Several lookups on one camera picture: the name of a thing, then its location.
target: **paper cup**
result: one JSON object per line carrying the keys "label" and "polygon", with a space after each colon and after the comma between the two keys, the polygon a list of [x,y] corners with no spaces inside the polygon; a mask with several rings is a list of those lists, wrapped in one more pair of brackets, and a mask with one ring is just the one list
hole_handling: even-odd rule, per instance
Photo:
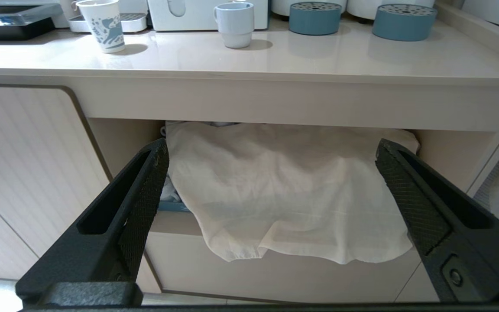
{"label": "paper cup", "polygon": [[119,0],[84,0],[76,2],[90,26],[91,34],[103,53],[124,50],[123,26],[120,24]]}

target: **perforated lid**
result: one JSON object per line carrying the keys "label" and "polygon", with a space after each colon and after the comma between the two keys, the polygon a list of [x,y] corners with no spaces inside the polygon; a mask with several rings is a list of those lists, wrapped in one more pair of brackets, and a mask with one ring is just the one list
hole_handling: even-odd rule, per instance
{"label": "perforated lid", "polygon": [[299,2],[293,4],[292,8],[302,11],[330,11],[341,10],[342,6],[340,4],[329,2]]}
{"label": "perforated lid", "polygon": [[379,6],[379,11],[407,16],[428,16],[436,14],[436,10],[433,8],[416,6],[413,4],[386,4],[384,6]]}

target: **glossy countertop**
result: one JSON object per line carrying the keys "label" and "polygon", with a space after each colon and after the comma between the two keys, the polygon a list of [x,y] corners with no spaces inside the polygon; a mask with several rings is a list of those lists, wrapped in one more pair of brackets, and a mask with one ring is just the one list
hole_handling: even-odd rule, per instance
{"label": "glossy countertop", "polygon": [[91,35],[61,29],[0,42],[0,75],[499,85],[499,54],[438,20],[421,42],[371,30],[343,19],[338,33],[304,36],[272,19],[243,49],[226,48],[217,32],[145,30],[126,34],[125,51],[107,55]]}

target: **floor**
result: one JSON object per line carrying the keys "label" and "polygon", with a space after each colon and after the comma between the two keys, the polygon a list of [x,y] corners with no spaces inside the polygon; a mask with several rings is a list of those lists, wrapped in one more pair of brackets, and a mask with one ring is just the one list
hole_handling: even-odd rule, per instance
{"label": "floor", "polygon": [[[14,293],[15,280],[0,279],[0,312],[16,312],[22,309],[22,302]],[[199,296],[185,296],[176,294],[144,294],[143,306],[158,305],[224,305],[224,304],[258,304],[241,300],[207,298]]]}

